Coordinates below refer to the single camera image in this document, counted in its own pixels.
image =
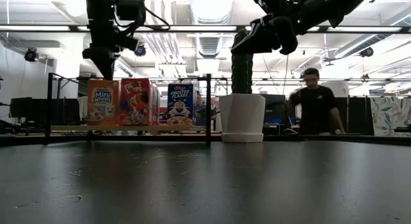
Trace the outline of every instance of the white flower pot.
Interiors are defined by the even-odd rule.
[[[220,96],[223,142],[263,142],[265,98],[259,94]]]

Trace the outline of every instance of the cereal box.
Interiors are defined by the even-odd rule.
[[[88,125],[118,125],[119,82],[89,80]]]
[[[156,125],[157,90],[149,79],[122,79],[120,95],[121,125]]]
[[[168,85],[167,125],[193,125],[195,96],[192,83],[171,83]]]

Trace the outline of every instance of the cactus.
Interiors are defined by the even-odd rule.
[[[246,29],[241,29],[234,37],[233,47],[241,42],[248,32]],[[232,55],[231,56],[231,90],[232,93],[251,94],[252,93],[252,57],[249,55]]]

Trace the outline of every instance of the black table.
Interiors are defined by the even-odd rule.
[[[411,149],[310,141],[0,148],[0,223],[411,223]]]

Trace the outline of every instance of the black t-shirt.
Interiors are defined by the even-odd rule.
[[[330,113],[335,108],[334,94],[331,89],[319,86],[316,89],[303,88],[290,96],[292,105],[301,104],[301,134],[320,134],[331,132]]]

